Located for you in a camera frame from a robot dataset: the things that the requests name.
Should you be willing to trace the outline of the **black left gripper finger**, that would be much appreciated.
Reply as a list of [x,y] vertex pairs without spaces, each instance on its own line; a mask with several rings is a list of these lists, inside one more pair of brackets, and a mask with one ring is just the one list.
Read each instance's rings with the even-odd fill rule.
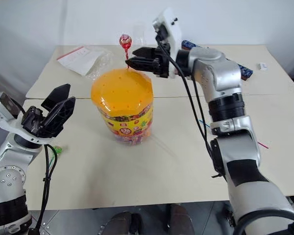
[[75,97],[67,98],[58,102],[41,122],[41,127],[45,129],[59,129],[73,114]]
[[64,84],[54,88],[47,96],[47,98],[43,101],[41,106],[47,111],[51,111],[56,104],[68,98],[70,88],[70,84]]

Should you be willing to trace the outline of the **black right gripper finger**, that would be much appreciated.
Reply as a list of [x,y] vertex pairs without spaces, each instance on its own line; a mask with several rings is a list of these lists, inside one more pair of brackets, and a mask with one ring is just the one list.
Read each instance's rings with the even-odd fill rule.
[[159,70],[159,63],[153,59],[146,59],[143,57],[132,57],[126,60],[125,63],[132,69],[138,71],[155,72]]
[[140,47],[132,52],[134,56],[142,58],[155,58],[156,48],[154,47]]

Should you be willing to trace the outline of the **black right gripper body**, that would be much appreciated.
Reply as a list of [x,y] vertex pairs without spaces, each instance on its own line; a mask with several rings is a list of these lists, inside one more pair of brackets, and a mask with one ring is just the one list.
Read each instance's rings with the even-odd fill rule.
[[161,78],[168,78],[169,76],[169,59],[165,53],[158,46],[154,50],[154,59],[153,59],[153,73]]

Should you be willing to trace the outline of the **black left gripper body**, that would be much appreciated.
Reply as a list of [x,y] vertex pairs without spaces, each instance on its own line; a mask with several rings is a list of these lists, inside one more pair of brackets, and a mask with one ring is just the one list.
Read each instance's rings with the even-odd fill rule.
[[63,120],[58,108],[52,109],[44,117],[41,109],[30,106],[22,118],[21,125],[38,138],[53,138],[63,130]]

